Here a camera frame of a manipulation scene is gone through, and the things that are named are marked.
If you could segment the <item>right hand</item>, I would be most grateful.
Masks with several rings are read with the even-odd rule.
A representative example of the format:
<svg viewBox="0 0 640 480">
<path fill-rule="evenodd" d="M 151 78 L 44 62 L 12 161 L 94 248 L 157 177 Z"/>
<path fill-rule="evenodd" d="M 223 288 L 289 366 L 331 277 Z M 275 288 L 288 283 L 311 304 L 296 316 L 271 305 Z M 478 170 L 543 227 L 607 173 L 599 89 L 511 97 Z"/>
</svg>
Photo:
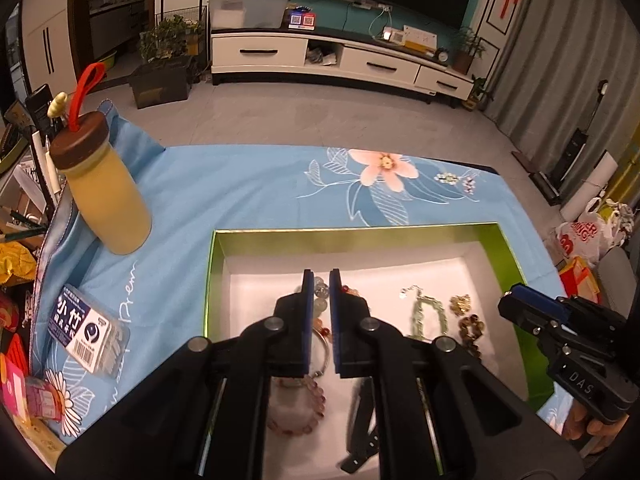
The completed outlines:
<svg viewBox="0 0 640 480">
<path fill-rule="evenodd" d="M 617 422 L 605 424 L 592 417 L 588 408 L 574 400 L 565 419 L 562 436 L 566 440 L 578 440 L 584 434 L 589 434 L 591 437 L 600 438 L 604 446 L 609 446 L 623 429 L 628 418 L 628 415 L 624 415 Z"/>
</svg>

